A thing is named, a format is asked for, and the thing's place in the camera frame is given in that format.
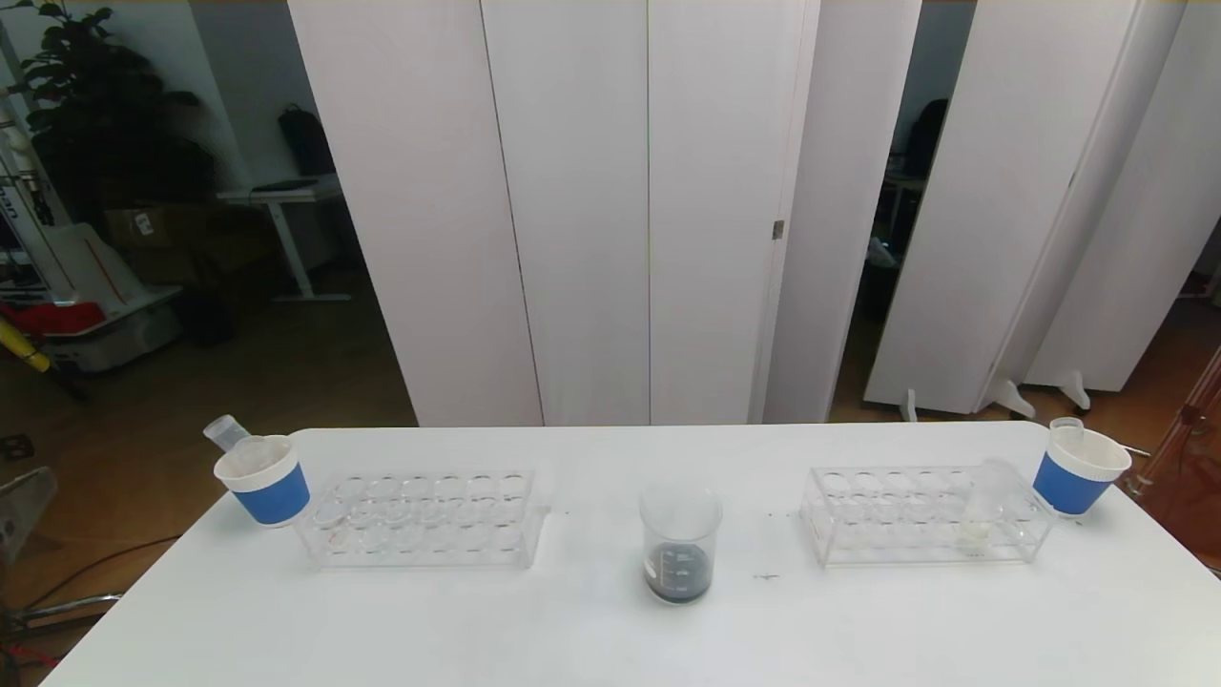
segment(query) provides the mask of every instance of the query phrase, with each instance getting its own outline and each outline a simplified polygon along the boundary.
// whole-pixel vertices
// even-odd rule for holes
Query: backpack
[[[293,153],[298,173],[320,176],[335,171],[326,132],[313,112],[302,110],[297,104],[288,105],[280,115],[280,131],[284,133],[288,149]]]

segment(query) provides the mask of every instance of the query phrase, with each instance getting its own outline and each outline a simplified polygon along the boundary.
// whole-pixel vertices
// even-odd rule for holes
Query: paper cup
[[[244,470],[243,462],[259,451],[270,454],[274,462],[256,472]],[[288,525],[309,504],[305,475],[297,460],[293,441],[287,437],[243,439],[216,461],[212,475],[264,527]]]
[[[1084,430],[1077,419],[1051,422],[1034,491],[1060,514],[1082,515],[1132,467],[1132,456],[1111,438]]]

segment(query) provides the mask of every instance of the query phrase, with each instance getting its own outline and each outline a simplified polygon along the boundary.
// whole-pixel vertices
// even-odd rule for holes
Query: white room divider
[[[1134,0],[980,2],[866,400],[972,412],[1055,223]]]
[[[763,399],[817,10],[648,4],[654,425],[744,423]]]
[[[1221,216],[1219,112],[1221,5],[1188,2],[1132,150],[1026,382],[1123,388]]]
[[[1060,216],[1005,342],[991,383],[976,410],[993,401],[1002,401],[1011,410],[1033,417],[1034,409],[1015,395],[1013,387],[1024,382],[1035,353],[1081,265],[1085,245],[1098,227],[1103,207],[1123,168],[1123,161],[1166,63],[1166,54],[1178,31],[1183,6],[1183,2],[1151,0],[1137,4],[1111,85],[1085,144],[1085,153],[1060,206]],[[1067,389],[1071,382],[1070,373],[1057,387]],[[1088,399],[1083,398],[1081,403],[1088,409]]]
[[[919,11],[819,12],[763,422],[827,420]]]
[[[762,415],[818,0],[291,9],[421,425]]]
[[[541,425],[479,1],[289,9],[420,425]]]
[[[484,0],[546,425],[648,425],[646,0]]]

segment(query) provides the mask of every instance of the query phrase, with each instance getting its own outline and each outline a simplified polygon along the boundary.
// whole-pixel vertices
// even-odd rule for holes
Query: desk
[[[291,188],[288,190],[245,189],[226,190],[216,194],[216,198],[219,200],[223,200],[225,203],[241,205],[266,205],[267,212],[271,215],[271,221],[276,225],[276,233],[280,234],[280,243],[283,245],[284,257],[288,260],[288,267],[292,270],[293,278],[297,281],[297,288],[300,290],[299,295],[280,297],[276,298],[277,300],[352,299],[352,295],[347,293],[314,292],[314,284],[310,283],[309,273],[305,271],[305,264],[302,261],[300,253],[297,250],[297,240],[293,238],[293,232],[288,227],[288,218],[284,217],[284,203],[317,203],[319,200],[343,195],[343,189],[339,187],[339,177],[337,174],[328,173],[314,178],[317,178],[317,183],[303,185],[302,188]]]
[[[46,687],[337,685],[1221,685],[1221,583],[1116,489],[1033,565],[821,570],[796,517],[812,465],[1033,475],[1032,423],[310,430],[333,471],[549,464],[527,571],[316,572],[291,528],[223,497]],[[636,495],[707,475],[725,499],[716,580],[687,608],[641,580]]]

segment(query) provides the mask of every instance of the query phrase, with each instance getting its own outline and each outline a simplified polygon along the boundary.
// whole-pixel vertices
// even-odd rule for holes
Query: potted plant
[[[148,59],[112,38],[112,10],[77,18],[54,0],[5,7],[16,9],[54,21],[21,68],[48,105],[27,117],[34,149],[73,218],[100,228],[107,206],[211,196],[212,155],[173,126],[199,99],[166,90]]]

